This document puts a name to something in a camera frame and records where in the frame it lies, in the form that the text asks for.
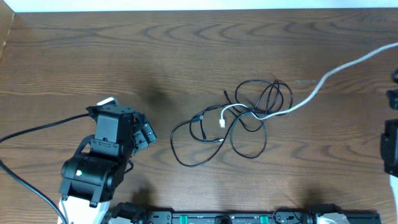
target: black cable bundle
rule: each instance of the black cable bundle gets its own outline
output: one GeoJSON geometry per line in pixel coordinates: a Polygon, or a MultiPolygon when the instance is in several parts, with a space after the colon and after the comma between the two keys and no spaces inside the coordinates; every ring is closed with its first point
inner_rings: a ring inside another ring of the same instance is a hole
{"type": "Polygon", "coordinates": [[[281,88],[286,88],[286,89],[288,89],[288,91],[289,91],[290,103],[289,103],[289,105],[288,105],[288,109],[292,107],[292,105],[293,105],[293,98],[294,98],[294,97],[293,97],[293,92],[292,92],[292,90],[290,89],[290,87],[289,87],[286,83],[284,83],[284,82],[282,82],[282,81],[276,80],[276,81],[274,81],[273,83],[271,83],[271,82],[268,82],[268,81],[265,81],[265,80],[247,80],[247,81],[242,82],[241,84],[239,84],[239,85],[236,87],[236,89],[235,89],[235,101],[236,101],[236,103],[241,103],[241,102],[238,100],[238,90],[239,90],[239,88],[240,88],[241,86],[243,86],[244,84],[253,83],[253,82],[265,83],[265,84],[267,84],[267,86],[266,86],[266,88],[262,91],[262,93],[260,94],[260,96],[259,96],[257,102],[254,104],[254,106],[253,106],[252,108],[247,109],[247,108],[245,108],[245,107],[243,107],[243,106],[233,106],[233,107],[231,107],[231,108],[233,108],[233,110],[231,110],[231,109],[229,109],[229,108],[227,109],[232,115],[235,116],[235,119],[233,120],[233,122],[232,122],[232,123],[230,124],[230,126],[228,127],[228,130],[227,130],[227,132],[226,132],[226,134],[225,134],[225,136],[224,136],[223,139],[216,138],[216,139],[214,139],[214,140],[207,140],[205,131],[203,130],[203,119],[204,119],[204,117],[205,117],[205,113],[207,113],[207,112],[209,112],[209,111],[216,110],[216,109],[223,109],[224,107],[233,104],[232,101],[230,100],[230,98],[229,98],[227,92],[226,92],[225,90],[224,90],[224,95],[225,95],[226,100],[228,101],[227,104],[225,104],[225,105],[213,105],[213,106],[209,106],[209,107],[207,107],[206,109],[204,109],[203,111],[201,111],[201,112],[195,114],[195,115],[192,117],[191,120],[184,121],[182,124],[179,124],[177,127],[175,127],[175,128],[173,129],[173,131],[172,131],[172,133],[171,133],[171,136],[170,136],[170,145],[171,145],[171,148],[172,148],[172,151],[173,151],[173,154],[174,154],[175,159],[176,159],[181,165],[186,166],[186,167],[198,167],[198,166],[201,166],[201,165],[207,163],[208,161],[210,161],[210,160],[218,153],[218,151],[221,149],[221,147],[223,147],[223,144],[224,144],[225,139],[226,139],[227,137],[229,137],[229,141],[231,142],[231,146],[232,146],[233,151],[236,152],[238,155],[244,157],[244,158],[247,158],[247,159],[255,159],[255,158],[259,157],[259,156],[264,152],[264,150],[266,149],[266,145],[267,145],[267,128],[266,128],[266,126],[265,126],[265,124],[264,124],[265,120],[258,120],[258,121],[260,122],[260,125],[259,125],[258,128],[256,128],[256,129],[249,129],[249,128],[247,127],[247,125],[242,121],[241,118],[242,118],[243,116],[250,115],[250,114],[254,114],[254,115],[256,115],[257,117],[262,117],[262,116],[266,116],[266,115],[269,115],[269,114],[276,113],[276,112],[280,111],[280,110],[282,109],[284,103],[285,103],[285,98],[284,98],[284,96],[283,96],[283,94],[282,94],[282,92],[281,92],[281,88]],[[267,96],[266,96],[266,97],[267,97],[267,99],[266,99],[266,107],[265,107],[264,109],[260,109],[260,108],[259,108],[259,104],[260,104],[262,98],[264,97],[264,95],[267,93],[267,91],[268,91],[268,94],[267,94],[267,96]],[[202,134],[202,138],[201,138],[201,139],[198,138],[197,136],[195,136],[194,133],[192,132],[192,123],[196,123],[196,122],[198,122],[198,121],[200,122],[200,129],[201,129],[201,134],[202,134]],[[256,131],[258,131],[258,130],[260,130],[260,129],[262,129],[262,130],[264,131],[264,135],[265,135],[264,145],[263,145],[262,149],[261,149],[255,156],[247,156],[247,155],[245,155],[245,154],[242,154],[241,152],[239,152],[239,151],[234,147],[234,144],[233,144],[233,129],[234,129],[235,125],[238,123],[238,121],[242,124],[242,127],[243,127],[246,131],[249,131],[249,132],[251,132],[251,133],[254,133],[254,132],[256,132],[256,131]],[[209,158],[207,158],[207,159],[205,159],[204,161],[199,162],[199,163],[197,163],[197,164],[192,164],[192,165],[190,165],[190,164],[186,164],[186,163],[182,162],[182,161],[178,158],[177,153],[175,152],[175,149],[174,149],[174,146],[173,146],[173,136],[174,136],[174,132],[175,132],[178,128],[181,128],[182,126],[184,126],[184,125],[186,125],[186,124],[189,124],[189,131],[190,131],[191,137],[192,137],[194,140],[196,140],[196,141],[198,141],[198,142],[200,142],[200,143],[217,143],[217,142],[221,142],[221,144],[218,146],[217,150],[216,150],[209,158]]]}

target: black wire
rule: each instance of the black wire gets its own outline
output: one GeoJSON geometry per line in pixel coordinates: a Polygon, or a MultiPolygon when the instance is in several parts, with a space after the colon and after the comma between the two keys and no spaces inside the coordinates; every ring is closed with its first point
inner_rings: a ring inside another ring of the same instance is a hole
{"type": "Polygon", "coordinates": [[[241,102],[238,100],[238,90],[239,90],[239,88],[242,87],[244,84],[252,83],[252,82],[265,83],[265,84],[267,84],[267,86],[266,86],[265,89],[262,91],[262,93],[260,94],[258,100],[256,101],[256,103],[254,104],[254,106],[253,106],[252,108],[247,109],[247,108],[245,108],[245,107],[243,107],[243,106],[233,106],[233,107],[231,107],[231,108],[232,108],[234,111],[231,110],[231,109],[229,109],[229,108],[227,109],[228,112],[230,112],[230,113],[235,117],[235,119],[234,119],[233,122],[230,124],[230,126],[229,126],[229,128],[228,128],[228,130],[227,130],[227,132],[226,132],[226,134],[225,134],[225,136],[224,136],[224,138],[223,138],[223,141],[220,141],[220,140],[221,140],[220,138],[216,138],[216,139],[212,139],[212,140],[207,140],[205,131],[204,131],[204,129],[203,129],[203,119],[204,119],[205,114],[206,114],[207,112],[213,111],[213,110],[218,110],[218,109],[223,109],[224,107],[233,104],[233,102],[230,100],[230,98],[229,98],[229,96],[228,96],[228,94],[227,94],[226,91],[224,91],[224,95],[225,95],[226,100],[228,101],[228,104],[225,104],[225,105],[212,105],[212,106],[209,106],[209,107],[207,107],[206,109],[204,109],[203,111],[200,111],[199,113],[195,114],[195,115],[192,117],[191,120],[184,121],[183,123],[179,124],[177,127],[175,127],[175,128],[173,129],[173,131],[172,131],[172,133],[171,133],[171,135],[170,135],[170,145],[171,145],[171,148],[172,148],[172,152],[173,152],[173,154],[174,154],[174,157],[175,157],[175,159],[177,160],[178,163],[180,163],[181,165],[186,166],[186,167],[198,167],[198,166],[202,166],[203,164],[205,164],[205,163],[207,163],[208,161],[210,161],[210,160],[218,153],[218,151],[221,149],[221,147],[223,147],[223,144],[224,144],[224,142],[226,141],[226,139],[227,139],[228,136],[229,136],[229,140],[231,141],[231,147],[233,148],[233,151],[234,151],[235,153],[237,153],[238,155],[240,155],[241,157],[244,157],[244,158],[247,158],[247,159],[255,159],[255,158],[259,157],[259,156],[265,151],[266,145],[267,145],[267,128],[266,128],[266,126],[265,126],[265,121],[264,121],[264,120],[258,120],[258,121],[260,122],[259,126],[258,126],[257,128],[255,128],[255,129],[249,129],[248,126],[246,125],[246,123],[243,122],[243,120],[242,120],[241,118],[242,118],[243,116],[247,116],[247,115],[251,115],[251,114],[255,114],[257,117],[260,117],[260,114],[261,114],[261,116],[266,116],[266,115],[269,115],[269,114],[276,113],[276,112],[280,111],[280,110],[283,108],[284,102],[285,102],[285,98],[284,98],[284,96],[283,96],[283,94],[282,94],[282,92],[281,92],[281,88],[282,88],[282,87],[283,87],[283,88],[286,88],[286,89],[289,91],[290,103],[289,103],[289,105],[288,105],[288,107],[287,107],[288,109],[291,108],[292,105],[293,105],[293,98],[294,98],[294,96],[293,96],[293,92],[292,92],[292,90],[290,89],[290,87],[289,87],[286,83],[284,83],[284,82],[281,82],[281,81],[276,80],[276,81],[274,81],[274,82],[271,83],[271,82],[265,81],[265,80],[247,80],[247,81],[245,81],[245,82],[240,83],[240,84],[236,87],[236,89],[235,89],[235,100],[236,100],[236,103],[241,103],[241,102]],[[263,97],[264,97],[264,95],[265,95],[266,93],[267,93],[266,107],[265,107],[264,109],[260,109],[260,108],[259,108],[259,104],[260,104],[261,100],[263,99],[263,97]],[[201,135],[202,135],[202,138],[201,138],[201,139],[198,138],[198,137],[193,133],[193,131],[192,131],[192,123],[196,123],[196,122],[198,122],[198,121],[200,122],[200,130],[201,130],[201,135]],[[242,127],[243,127],[246,131],[249,131],[249,132],[251,132],[251,133],[256,132],[256,131],[258,131],[258,130],[260,130],[260,129],[263,129],[263,130],[264,130],[264,135],[265,135],[264,145],[263,145],[263,147],[261,148],[261,150],[260,150],[255,156],[247,156],[247,155],[245,155],[245,154],[239,152],[239,151],[235,148],[235,146],[234,146],[234,144],[233,144],[233,129],[234,129],[234,127],[237,125],[238,122],[242,125],[242,127]],[[175,152],[175,149],[174,149],[173,137],[174,137],[175,131],[176,131],[178,128],[181,128],[182,126],[185,126],[185,125],[187,125],[187,124],[189,124],[189,132],[190,132],[191,137],[192,137],[194,140],[196,140],[196,141],[198,141],[198,142],[200,142],[200,143],[219,143],[219,142],[221,143],[221,144],[218,146],[217,150],[216,150],[209,158],[207,158],[207,159],[205,159],[204,161],[199,162],[199,163],[197,163],[197,164],[186,164],[186,163],[182,162],[182,161],[178,158],[177,153],[175,152]]]}
{"type": "Polygon", "coordinates": [[[83,138],[83,140],[81,140],[79,146],[77,147],[77,149],[75,151],[75,155],[81,154],[81,152],[83,152],[83,150],[87,146],[87,144],[90,144],[90,142],[93,138],[94,138],[94,134],[91,134],[91,135],[83,138]]]}
{"type": "MultiPolygon", "coordinates": [[[[71,118],[67,118],[67,119],[63,119],[61,121],[57,121],[51,124],[46,124],[43,126],[39,126],[36,128],[30,128],[30,129],[26,129],[24,131],[19,131],[17,133],[14,134],[10,134],[8,136],[5,136],[3,138],[0,139],[0,143],[2,143],[3,141],[16,137],[16,136],[20,136],[21,134],[26,134],[32,131],[37,131],[40,129],[44,129],[44,128],[49,128],[49,127],[54,127],[56,125],[59,124],[63,124],[66,123],[68,121],[74,120],[74,119],[78,119],[78,118],[83,118],[89,116],[89,114],[81,114],[81,115],[77,115],[77,116],[73,116],[71,118]]],[[[12,170],[10,170],[10,168],[8,168],[3,162],[2,160],[0,160],[0,166],[6,171],[6,173],[8,175],[10,175],[12,178],[14,178],[16,181],[18,181],[20,184],[22,184],[23,186],[27,187],[29,190],[33,191],[35,194],[37,194],[39,197],[41,197],[43,200],[45,200],[54,210],[55,212],[58,214],[58,216],[61,218],[62,223],[67,224],[68,220],[65,218],[65,216],[62,214],[61,210],[57,207],[57,205],[49,198],[47,197],[43,192],[39,191],[37,188],[33,187],[32,185],[30,185],[30,183],[26,182],[24,179],[22,179],[21,177],[19,177],[16,173],[14,173],[12,170]]]]}
{"type": "Polygon", "coordinates": [[[124,174],[127,174],[128,172],[132,171],[132,169],[134,168],[134,163],[132,162],[132,160],[129,160],[129,164],[130,164],[130,168],[126,169],[124,171],[124,174]]]}
{"type": "Polygon", "coordinates": [[[287,209],[287,210],[289,210],[290,212],[293,213],[294,217],[298,220],[298,222],[297,222],[297,223],[294,223],[294,224],[301,224],[301,223],[303,223],[302,218],[299,218],[299,217],[296,215],[296,213],[295,213],[291,208],[286,207],[286,206],[282,206],[282,207],[277,208],[277,209],[272,213],[272,219],[275,221],[276,224],[283,224],[283,223],[280,223],[280,222],[278,222],[278,221],[276,220],[276,213],[277,213],[278,210],[281,210],[281,209],[287,209]]]}

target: wooden table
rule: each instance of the wooden table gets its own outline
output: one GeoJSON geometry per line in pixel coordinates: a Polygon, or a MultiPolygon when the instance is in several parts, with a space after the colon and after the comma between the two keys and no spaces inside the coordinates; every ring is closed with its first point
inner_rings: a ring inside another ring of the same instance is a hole
{"type": "MultiPolygon", "coordinates": [[[[385,97],[397,86],[389,75],[398,49],[340,72],[308,105],[270,119],[258,159],[239,157],[227,143],[205,166],[186,168],[169,137],[248,79],[285,81],[298,102],[326,71],[398,41],[397,30],[397,9],[17,14],[0,64],[0,135],[116,96],[147,115],[158,141],[137,155],[113,205],[256,211],[335,203],[377,210],[383,223],[395,223],[379,138],[384,121],[398,117],[385,97]]],[[[250,86],[241,94],[255,99],[260,91],[250,86]]],[[[208,136],[224,133],[218,116],[206,117],[208,136]]],[[[2,144],[1,159],[58,203],[61,166],[94,131],[85,118],[26,134],[2,144]]],[[[175,137],[184,161],[215,150],[186,133],[175,137]]],[[[235,140],[254,152],[264,137],[237,130],[235,140]]],[[[0,223],[55,223],[42,199],[4,172],[0,177],[0,223]]]]}

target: green connector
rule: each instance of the green connector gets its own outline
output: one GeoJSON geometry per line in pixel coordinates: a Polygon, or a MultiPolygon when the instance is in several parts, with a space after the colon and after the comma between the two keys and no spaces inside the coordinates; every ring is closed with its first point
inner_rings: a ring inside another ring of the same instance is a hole
{"type": "Polygon", "coordinates": [[[181,215],[180,216],[180,224],[188,224],[188,215],[181,215]]]}
{"type": "Polygon", "coordinates": [[[268,216],[263,216],[263,217],[260,217],[260,223],[261,224],[268,224],[269,222],[268,222],[268,216]]]}

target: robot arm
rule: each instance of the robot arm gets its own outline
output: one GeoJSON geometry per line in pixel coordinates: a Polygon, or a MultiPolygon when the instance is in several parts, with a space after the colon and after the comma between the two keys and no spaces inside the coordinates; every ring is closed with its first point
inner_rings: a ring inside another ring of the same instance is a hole
{"type": "Polygon", "coordinates": [[[97,123],[95,135],[82,140],[61,171],[59,207],[73,224],[101,223],[127,165],[133,165],[131,156],[156,141],[145,115],[114,98],[87,110],[97,123]],[[82,152],[87,144],[90,151],[82,152]]]}

